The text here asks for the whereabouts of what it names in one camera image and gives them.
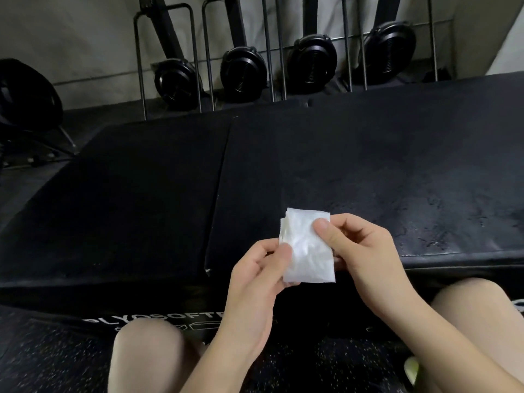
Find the black padded mat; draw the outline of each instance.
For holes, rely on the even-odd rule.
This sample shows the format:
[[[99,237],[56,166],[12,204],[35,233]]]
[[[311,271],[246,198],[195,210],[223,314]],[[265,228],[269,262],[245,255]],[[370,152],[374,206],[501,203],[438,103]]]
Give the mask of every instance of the black padded mat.
[[[517,267],[523,90],[524,73],[495,75],[234,122],[206,269],[228,274],[254,241],[278,236],[286,207],[382,225],[406,267]]]
[[[0,287],[203,273],[229,125],[298,100],[109,127],[0,235]]]

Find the white tissue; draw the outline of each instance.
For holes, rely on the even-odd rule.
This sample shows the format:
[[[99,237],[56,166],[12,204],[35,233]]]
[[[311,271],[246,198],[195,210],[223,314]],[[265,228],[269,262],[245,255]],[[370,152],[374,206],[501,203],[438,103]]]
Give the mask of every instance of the white tissue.
[[[313,230],[313,221],[329,220],[329,212],[288,208],[280,220],[279,243],[293,248],[291,266],[284,273],[284,282],[335,282],[331,248]]]

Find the leg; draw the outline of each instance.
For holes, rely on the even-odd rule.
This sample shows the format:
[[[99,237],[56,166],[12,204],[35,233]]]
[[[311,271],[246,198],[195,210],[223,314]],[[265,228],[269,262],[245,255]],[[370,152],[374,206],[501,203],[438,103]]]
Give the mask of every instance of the leg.
[[[199,358],[175,326],[139,318],[116,335],[108,393],[177,393]]]
[[[432,307],[482,352],[524,383],[524,317],[492,281],[472,278],[444,288]],[[416,392],[438,393],[422,368]]]

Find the forearm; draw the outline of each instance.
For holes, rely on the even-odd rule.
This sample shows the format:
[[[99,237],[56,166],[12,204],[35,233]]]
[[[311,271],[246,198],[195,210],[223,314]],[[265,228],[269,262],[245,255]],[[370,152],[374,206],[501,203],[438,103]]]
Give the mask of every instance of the forearm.
[[[444,393],[524,392],[522,385],[483,354],[416,293],[384,321],[411,349]]]
[[[249,365],[217,334],[180,393],[238,393]]]

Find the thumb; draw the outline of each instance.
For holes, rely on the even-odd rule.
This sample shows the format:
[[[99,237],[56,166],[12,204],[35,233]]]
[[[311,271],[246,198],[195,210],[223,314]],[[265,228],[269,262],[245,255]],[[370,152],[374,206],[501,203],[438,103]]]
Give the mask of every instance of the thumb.
[[[351,262],[360,250],[360,245],[347,238],[344,233],[328,220],[320,218],[313,222],[313,229],[346,263]]]
[[[293,250],[289,244],[280,244],[276,251],[266,257],[266,266],[253,280],[255,290],[270,291],[275,287],[291,264]]]

